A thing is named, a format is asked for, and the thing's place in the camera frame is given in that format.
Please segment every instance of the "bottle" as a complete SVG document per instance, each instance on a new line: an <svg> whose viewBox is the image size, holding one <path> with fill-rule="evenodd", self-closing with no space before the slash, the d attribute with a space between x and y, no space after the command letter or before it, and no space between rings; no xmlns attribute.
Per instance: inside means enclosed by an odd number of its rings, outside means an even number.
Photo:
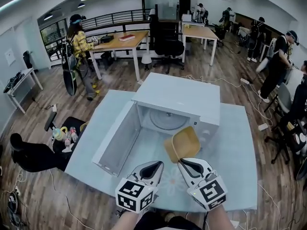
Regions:
<svg viewBox="0 0 307 230"><path fill-rule="evenodd" d="M71 132L66 132L65 146L69 147L71 145Z"/></svg>
<svg viewBox="0 0 307 230"><path fill-rule="evenodd" d="M62 141L62 142L65 141L65 138L66 138L65 133L62 130L60 130L59 128L53 127L52 128L52 135L53 135L54 139L56 139L58 141Z"/></svg>
<svg viewBox="0 0 307 230"><path fill-rule="evenodd" d="M77 139L78 139L76 128L75 127L71 127L70 128L70 132L71 132L71 139L75 143L77 141Z"/></svg>

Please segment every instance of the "beige plastic container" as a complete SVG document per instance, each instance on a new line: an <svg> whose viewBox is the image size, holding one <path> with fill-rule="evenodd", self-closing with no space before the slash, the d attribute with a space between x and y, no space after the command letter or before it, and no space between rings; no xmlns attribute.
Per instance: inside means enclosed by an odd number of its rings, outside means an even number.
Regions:
<svg viewBox="0 0 307 230"><path fill-rule="evenodd" d="M182 158L193 158L201 149L200 141L192 126L186 127L164 141L165 149L173 163Z"/></svg>

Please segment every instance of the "light blue tablecloth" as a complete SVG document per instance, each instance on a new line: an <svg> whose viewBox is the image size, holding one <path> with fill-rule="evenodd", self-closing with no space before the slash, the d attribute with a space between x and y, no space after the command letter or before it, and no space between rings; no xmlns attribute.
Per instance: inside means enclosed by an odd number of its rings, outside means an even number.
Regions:
<svg viewBox="0 0 307 230"><path fill-rule="evenodd" d="M111 176L92 158L119 112L134 92L110 90L96 108L83 133L65 172L85 184L111 196L122 177L137 165L161 160L165 164L159 197L153 207L185 212L203 212L186 193L187 186L177 165L173 164L164 148L169 135L143 128L124 164L119 177ZM221 175L227 189L226 211L257 209L257 171L254 146L245 108L221 104L220 127L198 158L205 159Z"/></svg>

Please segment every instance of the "yellow plaid shirt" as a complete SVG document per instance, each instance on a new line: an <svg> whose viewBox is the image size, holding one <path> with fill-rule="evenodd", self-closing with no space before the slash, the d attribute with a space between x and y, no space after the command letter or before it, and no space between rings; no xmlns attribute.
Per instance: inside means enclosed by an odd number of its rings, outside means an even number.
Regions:
<svg viewBox="0 0 307 230"><path fill-rule="evenodd" d="M86 42L86 36L83 31L79 31L78 34L74 37L73 42L73 54L78 60L77 66L81 64L81 59L86 58L86 51L94 49L93 43Z"/></svg>

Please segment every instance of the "window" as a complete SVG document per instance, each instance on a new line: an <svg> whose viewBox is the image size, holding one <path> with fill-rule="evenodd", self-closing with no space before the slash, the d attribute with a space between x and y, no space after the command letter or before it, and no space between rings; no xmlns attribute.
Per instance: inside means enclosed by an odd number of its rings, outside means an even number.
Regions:
<svg viewBox="0 0 307 230"><path fill-rule="evenodd" d="M50 61L61 59L62 41L67 34L66 20L58 21L40 31Z"/></svg>

